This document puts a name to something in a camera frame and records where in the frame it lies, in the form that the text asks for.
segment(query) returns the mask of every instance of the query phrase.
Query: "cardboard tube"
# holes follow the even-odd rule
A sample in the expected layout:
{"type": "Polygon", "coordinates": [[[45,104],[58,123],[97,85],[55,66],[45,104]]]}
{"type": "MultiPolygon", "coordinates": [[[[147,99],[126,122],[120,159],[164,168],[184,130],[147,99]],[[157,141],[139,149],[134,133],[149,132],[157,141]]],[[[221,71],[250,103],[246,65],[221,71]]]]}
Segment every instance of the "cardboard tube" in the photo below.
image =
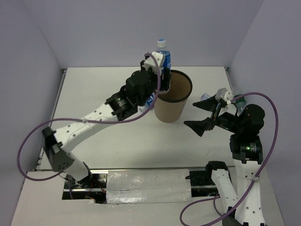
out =
{"type": "Polygon", "coordinates": [[[178,120],[191,92],[190,78],[183,72],[171,70],[170,90],[160,94],[155,103],[156,117],[168,123],[178,120]]]}

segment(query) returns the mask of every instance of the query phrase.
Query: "purple cable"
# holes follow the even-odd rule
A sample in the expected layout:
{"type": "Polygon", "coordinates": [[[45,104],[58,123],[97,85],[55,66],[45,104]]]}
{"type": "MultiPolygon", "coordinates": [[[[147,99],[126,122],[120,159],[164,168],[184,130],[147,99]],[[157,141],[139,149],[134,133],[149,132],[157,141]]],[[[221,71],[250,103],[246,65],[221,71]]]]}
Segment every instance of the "purple cable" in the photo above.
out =
{"type": "MultiPolygon", "coordinates": [[[[277,112],[277,109],[276,109],[276,106],[275,106],[274,102],[267,95],[265,95],[263,93],[258,93],[258,92],[245,93],[245,94],[242,94],[242,95],[240,95],[240,96],[232,99],[231,102],[234,102],[234,101],[236,101],[236,100],[238,100],[238,99],[240,99],[242,97],[246,97],[246,96],[249,96],[249,95],[259,95],[259,96],[262,96],[262,97],[266,98],[270,102],[270,104],[272,105],[272,107],[273,107],[273,110],[274,110],[274,113],[275,113],[275,121],[276,121],[276,124],[275,124],[275,134],[274,134],[274,138],[273,138],[273,142],[272,142],[271,148],[269,150],[269,153],[268,153],[266,159],[263,161],[262,165],[260,166],[260,168],[258,169],[258,171],[256,172],[256,174],[254,176],[254,177],[258,177],[260,175],[261,171],[263,170],[263,168],[265,167],[265,165],[267,164],[267,162],[269,161],[269,159],[270,159],[270,157],[271,157],[271,155],[273,153],[273,150],[274,150],[274,147],[275,147],[275,144],[276,144],[276,140],[277,140],[277,135],[278,135],[279,118],[278,118],[278,112],[277,112]]],[[[240,200],[227,213],[223,214],[222,216],[220,216],[219,218],[217,218],[214,221],[211,221],[211,222],[209,222],[207,224],[200,225],[200,226],[211,226],[211,225],[216,224],[217,222],[225,219],[227,216],[229,216],[234,210],[236,210],[236,208],[247,197],[247,195],[249,194],[250,190],[252,189],[254,183],[255,183],[255,181],[252,180],[251,184],[249,185],[249,187],[247,188],[247,190],[243,194],[243,196],[240,198],[240,200]]],[[[187,206],[185,206],[184,209],[180,213],[180,222],[182,223],[182,225],[184,225],[184,226],[190,226],[190,225],[185,224],[183,222],[183,219],[182,219],[183,213],[185,212],[185,210],[187,210],[187,208],[189,206],[192,206],[193,204],[198,203],[198,202],[204,202],[204,201],[209,201],[209,200],[214,200],[214,198],[198,200],[198,201],[192,202],[192,203],[188,204],[187,206]]]]}
{"type": "Polygon", "coordinates": [[[219,198],[220,198],[220,197],[218,196],[218,193],[216,193],[216,195],[215,195],[215,197],[214,197],[214,199],[213,199],[213,207],[214,207],[214,209],[215,209],[215,212],[217,212],[218,215],[222,216],[222,214],[218,211],[218,209],[217,209],[217,207],[216,207],[216,204],[215,204],[215,201],[216,201],[217,199],[219,199],[219,198]]]}
{"type": "MultiPolygon", "coordinates": [[[[161,87],[161,78],[160,78],[160,74],[161,74],[161,71],[160,71],[160,68],[158,66],[158,63],[156,61],[156,58],[150,54],[150,53],[146,53],[144,54],[145,57],[151,57],[154,62],[155,62],[155,65],[156,65],[156,69],[157,69],[157,79],[158,79],[158,82],[157,82],[157,92],[156,92],[156,95],[154,97],[154,101],[151,103],[150,107],[147,108],[145,110],[145,112],[143,112],[142,114],[140,114],[139,116],[133,118],[133,119],[130,119],[130,120],[124,120],[124,121],[96,121],[96,120],[86,120],[87,122],[89,123],[99,123],[99,124],[121,124],[121,123],[127,123],[127,122],[132,122],[132,121],[136,121],[140,118],[142,118],[147,112],[150,111],[150,109],[154,106],[158,96],[159,96],[159,92],[160,92],[160,87],[161,87]]],[[[40,125],[36,126],[35,128],[33,128],[32,131],[29,132],[29,134],[25,137],[25,139],[23,140],[23,142],[21,143],[20,147],[19,147],[19,150],[18,150],[18,153],[17,153],[17,167],[18,167],[18,170],[19,172],[23,175],[23,177],[25,177],[26,179],[29,179],[29,180],[33,180],[33,181],[45,181],[45,180],[49,180],[49,179],[52,179],[56,176],[58,176],[61,172],[59,173],[56,173],[50,177],[47,177],[47,178],[42,178],[42,179],[36,179],[36,178],[32,178],[28,175],[26,175],[26,173],[22,170],[21,168],[21,164],[20,164],[20,155],[21,155],[21,151],[26,143],[26,141],[28,140],[28,138],[37,130],[39,129],[40,127],[46,125],[46,124],[49,124],[51,122],[54,122],[54,121],[77,121],[77,122],[83,122],[82,119],[73,119],[73,118],[58,118],[58,119],[51,119],[51,120],[48,120],[46,122],[43,122],[41,123],[40,125]]]]}
{"type": "Polygon", "coordinates": [[[72,190],[71,190],[71,176],[70,175],[68,175],[68,188],[69,188],[70,198],[73,199],[72,190]]]}

